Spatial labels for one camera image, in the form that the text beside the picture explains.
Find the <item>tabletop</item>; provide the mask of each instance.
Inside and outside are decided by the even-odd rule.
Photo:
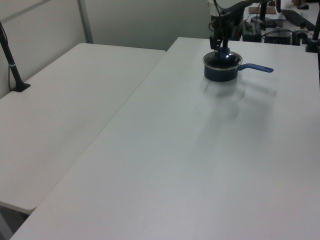
[[[0,100],[0,205],[30,214],[164,55],[82,43]]]
[[[318,239],[317,56],[229,46],[274,72],[208,81],[178,38],[12,240]]]

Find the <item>saucepan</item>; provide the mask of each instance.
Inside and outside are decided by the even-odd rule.
[[[242,61],[242,57],[232,51],[220,55],[217,51],[209,52],[203,57],[204,76],[215,82],[227,82],[235,79],[238,71],[244,69],[255,69],[266,73],[272,73],[274,71],[270,67],[253,63],[241,64]]]

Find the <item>black cable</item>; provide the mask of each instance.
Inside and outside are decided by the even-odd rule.
[[[209,23],[208,29],[209,29],[211,32],[215,32],[215,30],[212,30],[212,29],[210,28],[210,26],[211,26],[211,23]]]
[[[220,11],[219,11],[219,8],[218,8],[217,0],[213,0],[213,2],[214,2],[214,5],[215,5],[216,10],[218,11],[219,20],[221,21],[221,14],[220,14]]]
[[[5,31],[4,27],[2,26],[1,22],[0,22],[0,27],[1,27],[1,31],[3,32],[3,34],[5,36],[5,41],[8,43],[7,34],[6,34],[6,31]]]
[[[261,6],[261,3],[258,5],[258,8],[257,8],[257,10],[256,10],[255,25],[254,25],[255,29],[257,29],[257,22],[258,22],[257,19],[258,19],[258,12],[259,12],[260,6]]]
[[[267,32],[266,34],[263,34],[261,37],[265,37],[267,35],[270,35],[270,34],[275,34],[275,33],[280,33],[280,32],[291,32],[292,34],[294,33],[293,31],[287,29],[287,30],[276,30],[276,31],[270,31],[270,32]]]
[[[8,66],[8,84],[9,84],[9,89],[10,92],[12,91],[11,86],[10,86],[10,66]]]
[[[258,14],[260,5],[261,5],[261,3],[255,8],[255,10],[253,11],[253,13],[250,13],[250,14],[249,14],[249,16],[248,16],[248,17],[246,18],[246,20],[245,20],[246,22],[248,22],[249,17],[250,17],[252,14],[254,14],[255,11],[256,11],[256,13]]]

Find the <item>blue handle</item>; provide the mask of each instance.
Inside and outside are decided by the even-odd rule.
[[[238,66],[238,70],[241,71],[243,69],[255,69],[266,73],[272,73],[274,71],[273,68],[266,67],[266,66],[260,66],[252,63],[242,64]]]

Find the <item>white wall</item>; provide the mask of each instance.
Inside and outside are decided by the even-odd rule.
[[[177,37],[211,35],[207,0],[85,0],[85,5],[95,44],[168,50]]]
[[[50,0],[2,25],[23,81],[86,42],[77,0]],[[8,92],[8,62],[0,48],[0,98]]]

